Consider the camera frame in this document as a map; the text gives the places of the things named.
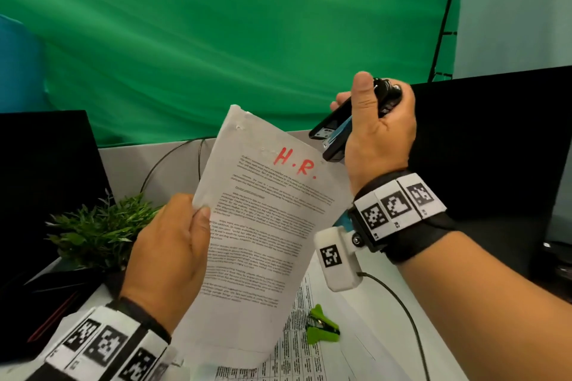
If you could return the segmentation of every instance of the finger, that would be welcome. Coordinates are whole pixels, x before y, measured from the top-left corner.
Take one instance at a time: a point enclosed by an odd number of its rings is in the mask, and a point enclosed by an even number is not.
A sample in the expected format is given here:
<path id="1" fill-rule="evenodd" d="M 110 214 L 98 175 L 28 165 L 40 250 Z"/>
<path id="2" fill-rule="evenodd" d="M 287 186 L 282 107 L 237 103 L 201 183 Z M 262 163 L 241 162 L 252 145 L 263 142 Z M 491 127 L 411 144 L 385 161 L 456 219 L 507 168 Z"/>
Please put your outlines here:
<path id="1" fill-rule="evenodd" d="M 351 99 L 353 131 L 357 133 L 370 132 L 379 121 L 374 78 L 371 74 L 364 71 L 355 74 Z"/>
<path id="2" fill-rule="evenodd" d="M 190 224 L 190 244 L 197 259 L 205 259 L 211 241 L 211 210 L 201 208 Z"/>
<path id="3" fill-rule="evenodd" d="M 347 100 L 349 100 L 349 97 L 351 95 L 352 95 L 351 92 L 340 92 L 339 94 L 336 95 L 336 103 L 338 103 L 338 105 L 342 105 Z"/>
<path id="4" fill-rule="evenodd" d="M 161 226 L 188 231 L 193 219 L 193 195 L 178 193 L 171 197 L 161 213 Z"/>
<path id="5" fill-rule="evenodd" d="M 388 79 L 392 85 L 401 88 L 401 102 L 386 116 L 386 119 L 393 119 L 403 116 L 415 116 L 415 94 L 411 86 L 403 81 Z"/>

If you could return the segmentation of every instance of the green backdrop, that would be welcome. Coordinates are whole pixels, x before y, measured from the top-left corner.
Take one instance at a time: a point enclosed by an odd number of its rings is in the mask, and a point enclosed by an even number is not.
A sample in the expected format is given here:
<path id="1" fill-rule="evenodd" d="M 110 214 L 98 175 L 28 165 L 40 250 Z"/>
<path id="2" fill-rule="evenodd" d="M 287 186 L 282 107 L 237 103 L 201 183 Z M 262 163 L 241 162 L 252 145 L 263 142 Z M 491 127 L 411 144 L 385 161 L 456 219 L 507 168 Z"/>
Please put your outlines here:
<path id="1" fill-rule="evenodd" d="M 98 144 L 216 134 L 231 104 L 311 128 L 355 72 L 426 81 L 446 0 L 0 0 Z"/>

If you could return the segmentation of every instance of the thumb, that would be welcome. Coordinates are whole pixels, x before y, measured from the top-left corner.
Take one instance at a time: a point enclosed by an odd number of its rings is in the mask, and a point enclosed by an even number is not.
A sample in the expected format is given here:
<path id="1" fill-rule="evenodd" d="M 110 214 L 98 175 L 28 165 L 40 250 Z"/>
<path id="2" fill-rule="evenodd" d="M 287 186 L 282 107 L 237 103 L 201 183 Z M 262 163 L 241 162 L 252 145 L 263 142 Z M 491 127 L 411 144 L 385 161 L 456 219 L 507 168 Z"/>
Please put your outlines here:
<path id="1" fill-rule="evenodd" d="M 201 208 L 193 217 L 190 224 L 190 244 L 196 258 L 205 258 L 211 241 L 211 210 Z"/>
<path id="2" fill-rule="evenodd" d="M 360 71 L 352 84 L 352 130 L 370 132 L 379 121 L 377 97 L 374 92 L 374 78 L 368 72 Z"/>

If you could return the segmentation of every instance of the black monitor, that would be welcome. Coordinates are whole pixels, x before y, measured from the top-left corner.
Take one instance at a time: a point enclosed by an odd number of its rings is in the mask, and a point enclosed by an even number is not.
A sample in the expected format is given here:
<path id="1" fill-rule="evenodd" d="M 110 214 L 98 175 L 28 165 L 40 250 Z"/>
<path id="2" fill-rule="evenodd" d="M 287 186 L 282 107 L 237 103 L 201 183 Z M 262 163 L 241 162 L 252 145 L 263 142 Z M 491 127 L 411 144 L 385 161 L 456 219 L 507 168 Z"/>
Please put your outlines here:
<path id="1" fill-rule="evenodd" d="M 542 243 L 572 137 L 572 67 L 413 85 L 410 168 L 519 273 Z"/>
<path id="2" fill-rule="evenodd" d="M 111 189 L 83 110 L 0 114 L 0 295 L 57 259 L 50 214 L 93 207 Z"/>

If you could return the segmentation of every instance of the artificial plant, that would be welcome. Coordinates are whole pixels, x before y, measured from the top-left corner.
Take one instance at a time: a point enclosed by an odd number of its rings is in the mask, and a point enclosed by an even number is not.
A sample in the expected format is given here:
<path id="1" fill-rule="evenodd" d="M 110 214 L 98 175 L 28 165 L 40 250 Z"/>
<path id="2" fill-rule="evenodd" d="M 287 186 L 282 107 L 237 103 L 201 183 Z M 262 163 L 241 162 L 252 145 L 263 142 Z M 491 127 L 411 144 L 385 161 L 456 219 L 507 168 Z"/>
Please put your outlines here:
<path id="1" fill-rule="evenodd" d="M 104 271 L 125 269 L 139 232 L 155 217 L 159 208 L 143 199 L 143 193 L 117 203 L 107 199 L 89 210 L 83 205 L 76 212 L 52 215 L 46 224 L 59 229 L 48 234 L 58 246 L 59 255 L 79 267 Z"/>

